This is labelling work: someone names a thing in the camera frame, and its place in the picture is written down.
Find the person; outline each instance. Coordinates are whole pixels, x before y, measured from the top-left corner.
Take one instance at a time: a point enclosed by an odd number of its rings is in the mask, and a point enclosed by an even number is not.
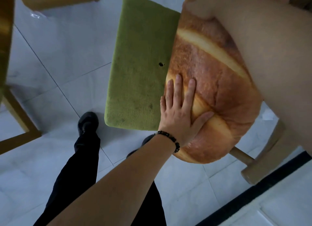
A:
[[[201,18],[216,17],[233,37],[249,72],[270,108],[311,151],[312,16],[274,0],[196,0],[185,7]],[[160,100],[161,133],[96,184],[99,138],[94,114],[79,123],[76,153],[62,169],[42,216],[35,225],[166,225],[154,178],[178,144],[194,138],[213,116],[191,123],[196,87],[191,79],[182,102],[181,76],[167,84]]]

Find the plush bread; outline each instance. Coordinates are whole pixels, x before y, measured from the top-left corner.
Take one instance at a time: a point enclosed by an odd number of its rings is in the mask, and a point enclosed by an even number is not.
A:
[[[191,143],[174,155],[190,163],[216,161],[252,126],[263,98],[224,27],[215,18],[202,20],[185,9],[180,16],[166,83],[175,81],[177,74],[183,77],[183,92],[191,78],[197,81],[192,121],[207,111],[215,115]]]

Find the bracelet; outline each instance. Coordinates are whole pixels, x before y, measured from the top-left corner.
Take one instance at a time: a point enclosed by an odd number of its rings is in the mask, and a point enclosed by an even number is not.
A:
[[[154,135],[157,135],[157,134],[164,135],[164,136],[168,137],[171,141],[174,142],[174,144],[176,145],[176,149],[175,149],[174,153],[177,153],[180,150],[180,144],[177,142],[177,139],[175,139],[171,134],[164,132],[164,131],[158,131]]]

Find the black border strip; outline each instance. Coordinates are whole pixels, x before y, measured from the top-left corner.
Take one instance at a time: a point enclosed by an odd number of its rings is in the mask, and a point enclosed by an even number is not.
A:
[[[218,209],[216,212],[205,218],[196,226],[218,226],[230,218],[233,214],[238,212],[242,207],[252,202],[255,198],[266,192],[279,181],[289,176],[311,159],[312,157],[306,151],[300,153],[298,156],[265,177],[258,184],[252,186],[238,197]]]

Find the shoe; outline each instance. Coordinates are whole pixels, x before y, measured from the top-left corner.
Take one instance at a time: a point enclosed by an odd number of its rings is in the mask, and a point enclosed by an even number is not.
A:
[[[96,132],[99,126],[99,119],[94,112],[84,113],[78,121],[79,136],[85,132]]]
[[[150,141],[150,139],[152,139],[153,137],[155,136],[155,134],[152,134],[152,135],[149,135],[148,137],[146,137],[143,142],[142,142],[142,145],[145,145],[146,143],[148,143]],[[138,149],[134,150],[134,151],[131,151],[126,158],[128,158],[129,156],[131,156],[133,153],[135,153]]]

